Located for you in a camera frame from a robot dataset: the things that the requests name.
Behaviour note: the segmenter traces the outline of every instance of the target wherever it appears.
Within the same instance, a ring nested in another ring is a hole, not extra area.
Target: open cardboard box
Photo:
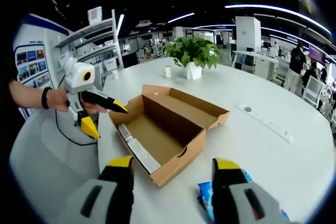
[[[128,114],[111,111],[110,118],[117,128],[124,124],[136,139],[135,146],[123,141],[159,187],[202,152],[206,130],[224,124],[229,115],[209,102],[159,86],[143,86],[142,94],[130,100],[126,108]],[[155,164],[154,170],[148,168]]]

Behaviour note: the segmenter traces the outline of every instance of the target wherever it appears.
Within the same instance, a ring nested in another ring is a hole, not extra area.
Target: black wristband
[[[41,103],[42,103],[42,107],[44,109],[48,109],[49,106],[48,106],[48,103],[47,103],[47,92],[52,89],[51,87],[46,87],[44,90],[43,90],[43,93],[42,93],[42,99],[41,99]]]

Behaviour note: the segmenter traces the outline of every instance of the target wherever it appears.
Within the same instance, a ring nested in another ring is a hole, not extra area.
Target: person's hand
[[[99,106],[96,106],[94,104],[88,103],[83,101],[81,98],[81,103],[84,106],[84,109],[89,114],[95,114],[97,112],[105,113],[107,112],[107,109],[101,108]],[[59,88],[55,90],[49,90],[47,92],[47,104],[49,108],[53,108],[55,110],[58,110],[60,112],[68,112],[67,107],[67,91],[65,88]]]

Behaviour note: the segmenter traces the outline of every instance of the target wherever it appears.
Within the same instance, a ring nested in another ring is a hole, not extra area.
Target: white round table
[[[166,79],[163,69],[172,66]],[[252,74],[218,65],[202,78],[186,80],[171,58],[150,61],[107,76],[104,93],[127,102],[141,94],[142,85],[169,86],[230,110],[225,125],[207,132],[206,149],[177,177],[158,189],[136,164],[131,223],[205,223],[196,200],[197,183],[211,180],[212,158],[232,160],[245,169],[287,212],[291,221],[305,222],[329,188],[334,172],[333,140],[328,121],[287,90]],[[237,109],[258,110],[293,134],[288,143]],[[99,168],[115,157],[129,155],[108,114],[100,114]]]

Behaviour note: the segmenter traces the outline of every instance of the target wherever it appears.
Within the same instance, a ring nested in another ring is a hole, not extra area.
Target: black cable
[[[64,78],[65,78],[65,75],[64,75],[63,78],[61,79],[61,81],[60,81],[60,83],[59,83],[59,85],[58,85],[57,88],[59,88],[59,87],[61,86],[61,83],[63,82]],[[69,137],[67,137],[67,136],[61,131],[61,129],[60,129],[59,126],[58,126],[58,121],[57,121],[57,110],[55,110],[55,120],[56,120],[56,126],[57,126],[57,129],[59,130],[59,132],[60,132],[60,133],[61,133],[67,140],[69,140],[70,142],[72,142],[72,143],[74,143],[74,144],[76,144],[76,145],[79,145],[79,146],[88,146],[88,145],[96,145],[96,144],[97,144],[97,143],[80,144],[80,143],[77,143],[77,142],[75,142],[74,140],[70,139]]]

